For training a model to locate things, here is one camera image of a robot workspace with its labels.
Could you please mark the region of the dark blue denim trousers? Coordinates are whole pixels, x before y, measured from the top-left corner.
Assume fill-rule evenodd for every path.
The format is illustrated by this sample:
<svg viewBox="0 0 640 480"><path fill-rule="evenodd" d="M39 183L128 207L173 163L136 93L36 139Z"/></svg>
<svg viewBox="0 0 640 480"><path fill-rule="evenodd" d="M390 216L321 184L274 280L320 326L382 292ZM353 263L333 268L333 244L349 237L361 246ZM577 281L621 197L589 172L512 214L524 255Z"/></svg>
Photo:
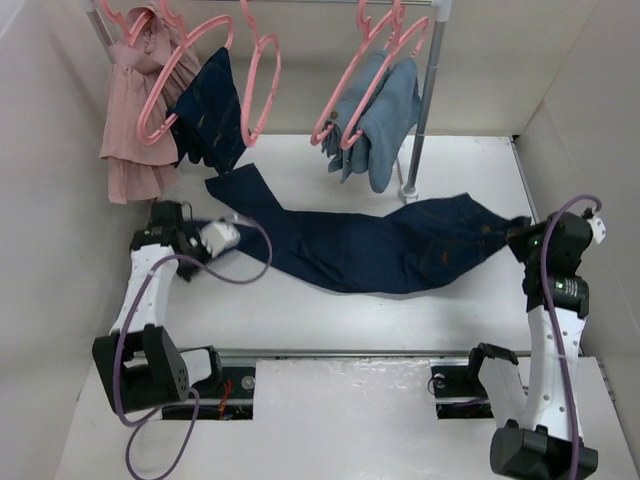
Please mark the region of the dark blue denim trousers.
<svg viewBox="0 0 640 480"><path fill-rule="evenodd" d="M241 228L239 251L338 293L405 295L447 286L531 223L527 216L503 218L467 193L407 204L384 217L286 210L252 164L205 185L263 227Z"/></svg>

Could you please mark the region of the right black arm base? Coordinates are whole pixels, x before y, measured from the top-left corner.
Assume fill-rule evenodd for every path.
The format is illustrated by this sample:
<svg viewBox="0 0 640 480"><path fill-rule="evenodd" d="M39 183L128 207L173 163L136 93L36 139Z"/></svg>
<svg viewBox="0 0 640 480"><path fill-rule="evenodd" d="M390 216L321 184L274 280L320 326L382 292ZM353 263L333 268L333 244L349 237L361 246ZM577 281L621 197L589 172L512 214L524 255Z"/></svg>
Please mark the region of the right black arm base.
<svg viewBox="0 0 640 480"><path fill-rule="evenodd" d="M484 387L469 376L466 365L432 365L427 389L435 399L438 420L493 418Z"/></svg>

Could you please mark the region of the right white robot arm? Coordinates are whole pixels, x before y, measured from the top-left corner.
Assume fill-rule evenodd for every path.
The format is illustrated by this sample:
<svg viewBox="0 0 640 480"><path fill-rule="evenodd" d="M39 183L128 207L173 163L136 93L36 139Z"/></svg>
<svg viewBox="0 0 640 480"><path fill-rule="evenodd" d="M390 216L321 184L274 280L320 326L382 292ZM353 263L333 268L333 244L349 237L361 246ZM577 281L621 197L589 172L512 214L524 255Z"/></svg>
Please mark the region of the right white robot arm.
<svg viewBox="0 0 640 480"><path fill-rule="evenodd" d="M522 382L513 351L488 343L473 348L462 369L465 387L486 393L492 409L496 430L489 462L497 475L587 479L598 469L598 451L584 444L572 383L590 296L577 269L593 238L589 221L570 212L507 238L525 267L529 382Z"/></svg>

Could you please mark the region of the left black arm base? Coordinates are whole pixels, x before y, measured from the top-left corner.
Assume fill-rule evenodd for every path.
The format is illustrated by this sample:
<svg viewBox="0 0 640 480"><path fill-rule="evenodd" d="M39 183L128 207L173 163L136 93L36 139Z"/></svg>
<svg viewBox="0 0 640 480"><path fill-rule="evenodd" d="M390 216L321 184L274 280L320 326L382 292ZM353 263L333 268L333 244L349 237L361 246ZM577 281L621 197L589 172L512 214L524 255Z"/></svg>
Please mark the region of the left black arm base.
<svg viewBox="0 0 640 480"><path fill-rule="evenodd" d="M223 365L223 380L198 382L198 420L252 420L256 385L256 364L233 361Z"/></svg>

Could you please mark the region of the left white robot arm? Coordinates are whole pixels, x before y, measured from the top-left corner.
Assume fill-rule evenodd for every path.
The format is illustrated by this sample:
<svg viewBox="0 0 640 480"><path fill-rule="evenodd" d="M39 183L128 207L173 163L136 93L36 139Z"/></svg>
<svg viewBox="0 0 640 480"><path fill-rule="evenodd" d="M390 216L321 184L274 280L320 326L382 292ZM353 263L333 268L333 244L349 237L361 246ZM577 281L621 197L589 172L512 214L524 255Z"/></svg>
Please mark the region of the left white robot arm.
<svg viewBox="0 0 640 480"><path fill-rule="evenodd" d="M224 374L212 346L180 349L165 328L172 281L189 281L211 260L182 206L159 201L130 243L131 273L110 332L94 340L92 355L113 411L128 413L187 399L195 389L217 394Z"/></svg>

